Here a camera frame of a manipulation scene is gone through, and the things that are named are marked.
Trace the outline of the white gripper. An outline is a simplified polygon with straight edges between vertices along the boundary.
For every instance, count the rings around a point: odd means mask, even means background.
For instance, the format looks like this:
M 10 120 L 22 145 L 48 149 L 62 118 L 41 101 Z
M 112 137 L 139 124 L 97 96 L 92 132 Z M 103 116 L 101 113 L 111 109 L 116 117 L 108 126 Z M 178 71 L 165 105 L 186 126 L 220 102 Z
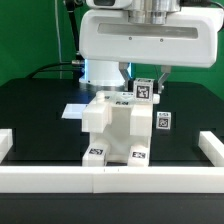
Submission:
M 134 24 L 123 10 L 90 10 L 81 23 L 80 53 L 86 59 L 120 62 L 125 91 L 133 90 L 129 63 L 162 65 L 161 94 L 170 66 L 209 68 L 216 62 L 223 19 L 218 8 L 184 7 L 163 25 Z

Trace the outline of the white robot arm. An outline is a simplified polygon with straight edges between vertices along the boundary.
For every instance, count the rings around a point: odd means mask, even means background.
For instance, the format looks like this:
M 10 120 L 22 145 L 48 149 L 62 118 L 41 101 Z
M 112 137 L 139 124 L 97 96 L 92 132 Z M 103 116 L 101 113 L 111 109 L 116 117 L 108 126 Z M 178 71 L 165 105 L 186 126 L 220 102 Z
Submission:
M 87 0 L 79 51 L 93 86 L 127 83 L 130 63 L 209 68 L 224 8 L 210 0 Z

